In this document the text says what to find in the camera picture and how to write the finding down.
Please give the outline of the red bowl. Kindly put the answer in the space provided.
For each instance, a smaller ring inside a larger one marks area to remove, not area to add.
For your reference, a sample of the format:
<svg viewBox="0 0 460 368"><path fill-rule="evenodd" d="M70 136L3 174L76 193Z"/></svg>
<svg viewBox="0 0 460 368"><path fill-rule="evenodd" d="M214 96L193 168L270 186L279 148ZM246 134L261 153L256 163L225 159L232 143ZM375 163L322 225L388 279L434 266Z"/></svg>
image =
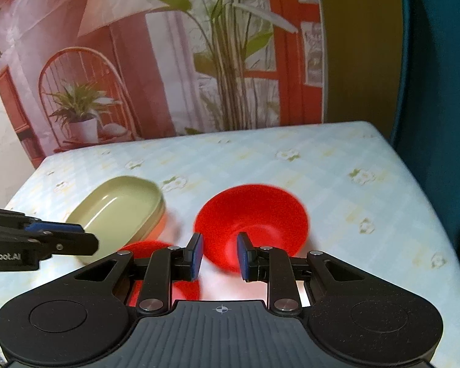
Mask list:
<svg viewBox="0 0 460 368"><path fill-rule="evenodd" d="M307 241L310 220L293 194L266 184L243 184L216 194L198 212L194 232L203 235L204 256L224 272L240 272L237 235L256 247L271 246L295 256Z"/></svg>
<svg viewBox="0 0 460 368"><path fill-rule="evenodd" d="M127 296L129 307L149 313L169 311L177 300L197 301L201 289L197 279L203 258L200 236L179 247L160 241L143 241L122 248L132 253L128 270L132 285Z"/></svg>

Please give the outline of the light green square plate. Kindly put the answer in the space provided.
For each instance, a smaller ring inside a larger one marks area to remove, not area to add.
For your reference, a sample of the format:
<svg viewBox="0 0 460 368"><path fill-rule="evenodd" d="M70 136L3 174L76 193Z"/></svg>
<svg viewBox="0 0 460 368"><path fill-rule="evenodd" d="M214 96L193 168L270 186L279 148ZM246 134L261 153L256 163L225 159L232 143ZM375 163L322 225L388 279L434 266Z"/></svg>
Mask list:
<svg viewBox="0 0 460 368"><path fill-rule="evenodd" d="M98 238L98 251L79 257L83 264L90 264L131 243L158 238L167 223L167 209L157 184L119 176L92 191L67 222L81 225Z"/></svg>

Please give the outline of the printed room scene backdrop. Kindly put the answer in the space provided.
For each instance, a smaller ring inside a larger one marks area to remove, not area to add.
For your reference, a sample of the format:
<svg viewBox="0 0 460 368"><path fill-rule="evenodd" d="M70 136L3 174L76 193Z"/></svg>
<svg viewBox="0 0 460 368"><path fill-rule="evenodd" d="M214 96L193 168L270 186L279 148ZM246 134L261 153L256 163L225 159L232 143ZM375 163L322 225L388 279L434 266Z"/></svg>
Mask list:
<svg viewBox="0 0 460 368"><path fill-rule="evenodd" d="M98 144L324 120L321 0L0 0L33 165Z"/></svg>

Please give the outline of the teal curtain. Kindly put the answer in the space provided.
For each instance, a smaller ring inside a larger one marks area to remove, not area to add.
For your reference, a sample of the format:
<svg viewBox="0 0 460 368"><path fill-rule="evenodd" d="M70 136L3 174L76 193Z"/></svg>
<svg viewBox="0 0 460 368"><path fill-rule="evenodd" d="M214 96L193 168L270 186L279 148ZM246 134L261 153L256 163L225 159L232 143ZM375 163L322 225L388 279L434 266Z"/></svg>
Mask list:
<svg viewBox="0 0 460 368"><path fill-rule="evenodd" d="M460 0L402 0L391 144L460 245Z"/></svg>

